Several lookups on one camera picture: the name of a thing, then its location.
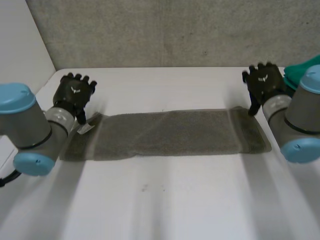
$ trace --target label tag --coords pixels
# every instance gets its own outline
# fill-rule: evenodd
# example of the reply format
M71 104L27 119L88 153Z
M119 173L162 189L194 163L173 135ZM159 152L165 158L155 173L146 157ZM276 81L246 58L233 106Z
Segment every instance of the label tag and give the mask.
M91 129L93 129L95 126L91 126L88 123L86 123L85 125L83 125L82 127L80 127L78 129L78 131L76 131L78 134L82 135L85 134L86 132L90 131Z

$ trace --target cable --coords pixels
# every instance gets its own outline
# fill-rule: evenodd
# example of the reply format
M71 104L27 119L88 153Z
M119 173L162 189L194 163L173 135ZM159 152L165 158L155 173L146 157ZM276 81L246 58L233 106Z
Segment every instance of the cable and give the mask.
M15 180L20 175L21 175L21 172L14 170L12 173L10 173L5 178L0 178L0 188L4 187L7 183L10 183L11 181Z

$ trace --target light blue cap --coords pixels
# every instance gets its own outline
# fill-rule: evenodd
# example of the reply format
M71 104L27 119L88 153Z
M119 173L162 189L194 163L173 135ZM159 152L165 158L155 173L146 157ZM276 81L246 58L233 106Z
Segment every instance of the light blue cap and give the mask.
M16 114L31 108L36 96L23 83L0 84L0 114Z
M320 65L307 69L301 78L300 86L311 93L320 94Z
M45 176L55 166L55 161L42 154L21 152L14 156L13 166L23 174Z
M291 163L309 163L320 157L320 139L299 138L287 142L280 148L281 153Z

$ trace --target gray towel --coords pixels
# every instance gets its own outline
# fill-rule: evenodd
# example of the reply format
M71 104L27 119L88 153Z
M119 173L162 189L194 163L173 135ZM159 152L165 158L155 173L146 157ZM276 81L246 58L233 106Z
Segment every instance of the gray towel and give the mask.
M196 156L259 154L271 145L254 117L242 107L105 116L75 128L60 155L66 161L120 160L135 155Z

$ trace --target white table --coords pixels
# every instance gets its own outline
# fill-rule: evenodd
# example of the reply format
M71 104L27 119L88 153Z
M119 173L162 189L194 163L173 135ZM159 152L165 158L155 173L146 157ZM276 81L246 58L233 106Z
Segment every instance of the white table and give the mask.
M44 110L50 108L61 77L73 72L98 82L89 115L248 107L242 70L64 69L37 100ZM46 177L23 175L0 189L0 239L320 239L320 161L287 164L261 110L256 118L272 152L58 160ZM2 157L13 149L4 137L0 147Z

